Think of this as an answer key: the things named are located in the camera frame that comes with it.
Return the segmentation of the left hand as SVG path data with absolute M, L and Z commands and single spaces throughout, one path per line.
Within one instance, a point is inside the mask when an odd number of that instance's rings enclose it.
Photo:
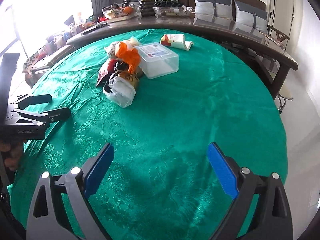
M 4 160 L 4 165 L 11 171 L 16 171 L 19 167 L 21 157 L 24 153 L 25 141 L 15 144 L 1 141 L 1 152 L 8 153 L 9 156 Z

